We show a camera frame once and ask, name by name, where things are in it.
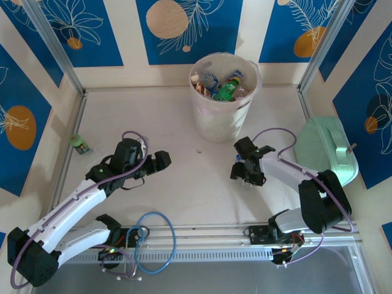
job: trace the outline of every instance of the trash bin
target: trash bin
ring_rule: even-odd
[[[211,64],[206,70],[224,83],[224,78],[239,69],[244,74],[241,86],[252,91],[247,97],[233,102],[219,102],[209,99],[195,90],[190,77],[197,69]],[[252,99],[262,87],[261,76],[255,63],[229,53],[214,53],[197,61],[189,74],[189,84],[198,133],[213,143],[225,143],[240,132]]]

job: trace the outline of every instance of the green battery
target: green battery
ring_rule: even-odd
[[[78,151],[79,154],[84,154],[90,151],[90,148],[79,134],[72,134],[69,138],[69,143],[75,148],[76,151]]]

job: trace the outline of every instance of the white line drawing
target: white line drawing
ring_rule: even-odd
[[[8,68],[0,67],[0,86],[7,77]],[[29,119],[17,119],[12,115],[9,115],[4,108],[0,105],[0,134],[2,134],[7,128],[12,130],[12,127],[20,127],[22,129],[28,130],[29,127],[26,123]]]
[[[11,0],[2,1],[20,23],[36,31],[22,6]],[[94,29],[101,27],[104,19],[85,12],[85,0],[41,0],[38,3],[59,39],[63,38],[69,47],[80,49],[81,40],[101,44]]]
[[[277,0],[277,3],[291,8],[294,20],[301,24],[303,31],[310,34],[312,48],[315,49],[322,36],[320,31],[336,10],[339,0],[330,0],[329,4],[327,4],[327,0],[324,0],[318,10],[314,7],[313,0]]]
[[[212,3],[215,1],[217,0],[181,0],[181,2],[177,2],[186,13],[187,28],[177,37],[160,39],[158,47],[162,47],[162,50],[159,54],[162,55],[172,48],[175,48],[176,51],[183,49],[184,52],[189,52],[193,44],[203,37],[203,31],[208,31],[207,16],[220,9],[225,0],[219,0],[218,5],[212,9]]]
[[[370,6],[372,5],[374,0],[356,0],[355,3],[353,4],[353,7],[351,8],[351,11],[346,17],[346,20],[350,23],[350,25],[353,24],[354,20],[354,14],[364,14],[366,13]]]
[[[367,118],[365,128],[369,134],[381,130],[380,153],[387,155],[392,152],[392,32],[380,51],[373,77],[378,82],[375,89],[380,105]]]

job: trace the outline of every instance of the green bottle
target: green bottle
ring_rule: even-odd
[[[238,77],[234,77],[230,81],[226,81],[219,92],[214,96],[214,100],[233,101],[233,94],[240,82],[241,79]]]

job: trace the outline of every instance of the blue cable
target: blue cable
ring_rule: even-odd
[[[140,244],[143,243],[144,240],[145,240],[145,233],[144,233],[144,230],[141,228],[141,225],[140,225],[140,224],[141,224],[141,222],[143,221],[143,219],[145,219],[145,218],[148,217],[148,216],[152,216],[152,215],[157,215],[157,216],[162,217],[162,218],[167,222],[167,224],[169,225],[170,230],[171,230],[171,235],[173,236],[173,250],[171,251],[171,254],[170,254],[169,259],[167,260],[167,262],[166,262],[163,266],[161,266],[159,269],[157,269],[157,270],[155,270],[155,271],[149,271],[148,269],[145,269],[145,268],[140,264],[140,262],[137,260],[137,255],[139,254]],[[155,211],[151,211],[150,213],[146,213],[146,214],[144,214],[141,218],[139,218],[139,220],[137,221],[137,224],[128,230],[127,235],[126,235],[126,240],[128,240],[128,237],[129,237],[130,232],[131,232],[132,230],[135,230],[135,229],[141,231],[141,238],[136,242],[136,247],[135,247],[134,259],[135,259],[136,265],[137,265],[143,272],[145,272],[146,274],[158,274],[158,273],[160,273],[161,271],[163,271],[163,270],[172,262],[172,260],[173,260],[173,258],[174,258],[174,255],[176,254],[176,250],[177,250],[176,233],[175,233],[175,231],[174,231],[174,227],[173,227],[172,223],[170,222],[170,220],[169,220],[164,214],[158,213],[158,212],[155,212]]]

